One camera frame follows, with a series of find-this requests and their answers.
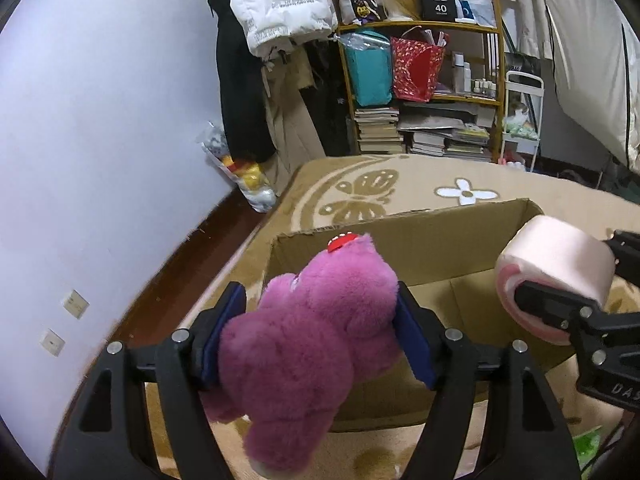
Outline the pale pink cushion roll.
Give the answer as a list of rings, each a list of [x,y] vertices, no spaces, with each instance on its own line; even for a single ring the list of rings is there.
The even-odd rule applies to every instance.
[[[556,346],[567,346],[570,336],[518,307],[514,299],[516,288],[531,281],[574,292],[602,308],[614,273],[614,254],[605,242],[544,214],[538,214],[518,230],[495,265],[497,294],[506,312],[521,328]]]

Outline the pink plush bear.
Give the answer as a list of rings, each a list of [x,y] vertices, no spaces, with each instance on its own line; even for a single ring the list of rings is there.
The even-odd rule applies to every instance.
[[[397,363],[397,294],[372,237],[342,233],[299,273],[273,278],[255,310],[224,323],[218,348],[205,352],[201,399],[212,422],[250,420],[254,471],[300,474],[352,387]]]

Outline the green tissue pack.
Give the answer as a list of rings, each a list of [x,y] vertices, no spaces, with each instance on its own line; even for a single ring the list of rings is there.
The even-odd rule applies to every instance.
[[[579,468],[585,472],[596,457],[602,441],[602,427],[597,426],[573,437]]]

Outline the plastic bag of toys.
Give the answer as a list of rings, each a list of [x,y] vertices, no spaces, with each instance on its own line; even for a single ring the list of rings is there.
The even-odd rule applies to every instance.
[[[277,195],[258,163],[232,157],[220,125],[209,122],[200,144],[209,160],[236,185],[254,211],[264,214],[277,203]]]

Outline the white curtain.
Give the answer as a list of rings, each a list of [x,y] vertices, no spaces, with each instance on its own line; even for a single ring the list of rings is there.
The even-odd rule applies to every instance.
[[[553,63],[560,107],[639,171],[639,38],[615,0],[515,0],[518,46]]]

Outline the black hanging coat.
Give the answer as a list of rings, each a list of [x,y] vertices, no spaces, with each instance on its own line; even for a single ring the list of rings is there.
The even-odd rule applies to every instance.
[[[231,156],[266,162],[276,148],[266,117],[262,60],[248,50],[230,0],[207,0],[218,18],[216,63],[222,125]]]

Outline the wooden bookshelf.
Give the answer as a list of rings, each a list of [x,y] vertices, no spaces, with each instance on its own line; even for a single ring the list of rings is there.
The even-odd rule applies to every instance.
[[[465,0],[355,0],[358,16],[335,38],[348,117],[360,154],[411,150],[413,131],[450,103],[475,106],[480,126],[466,142],[489,145],[503,116],[503,32],[497,0],[482,18]]]

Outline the stack of books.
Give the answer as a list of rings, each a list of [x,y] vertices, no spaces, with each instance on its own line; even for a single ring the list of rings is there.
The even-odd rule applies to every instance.
[[[357,108],[354,121],[358,148],[362,154],[401,154],[406,150],[404,136],[398,131],[398,108]]]

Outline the red gift bag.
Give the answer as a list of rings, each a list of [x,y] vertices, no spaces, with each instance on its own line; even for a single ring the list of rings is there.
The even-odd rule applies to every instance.
[[[395,98],[426,103],[434,96],[448,42],[446,32],[421,27],[390,37]]]

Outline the black box numbered 40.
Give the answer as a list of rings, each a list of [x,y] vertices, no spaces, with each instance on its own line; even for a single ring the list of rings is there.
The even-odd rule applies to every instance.
[[[456,0],[419,0],[423,21],[454,22],[458,17]]]

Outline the teal bag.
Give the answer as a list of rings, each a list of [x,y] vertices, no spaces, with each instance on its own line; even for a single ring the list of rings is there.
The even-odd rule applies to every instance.
[[[382,106],[392,100],[390,40],[372,30],[341,36],[352,92],[359,106]]]

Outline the white puffer jacket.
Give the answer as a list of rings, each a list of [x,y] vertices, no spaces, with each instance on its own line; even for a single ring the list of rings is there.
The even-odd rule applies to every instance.
[[[332,0],[230,0],[230,6],[248,50],[264,61],[326,39],[337,28]]]

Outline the upper wall socket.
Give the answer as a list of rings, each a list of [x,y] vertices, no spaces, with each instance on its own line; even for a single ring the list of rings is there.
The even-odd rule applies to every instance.
[[[89,303],[77,290],[72,289],[63,299],[62,307],[71,316],[79,320],[89,307]]]

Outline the wall socket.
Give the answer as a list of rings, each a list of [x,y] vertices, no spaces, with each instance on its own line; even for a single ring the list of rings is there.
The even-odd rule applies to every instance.
[[[89,303],[77,290],[72,289],[63,299],[62,307],[71,316],[79,320],[89,307]]]
[[[65,340],[53,330],[45,330],[40,338],[40,346],[56,358],[65,346]]]

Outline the lower wall socket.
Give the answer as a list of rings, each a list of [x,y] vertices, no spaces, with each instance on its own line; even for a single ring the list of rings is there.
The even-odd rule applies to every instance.
[[[40,346],[56,358],[65,346],[65,340],[53,330],[45,330],[40,338]]]

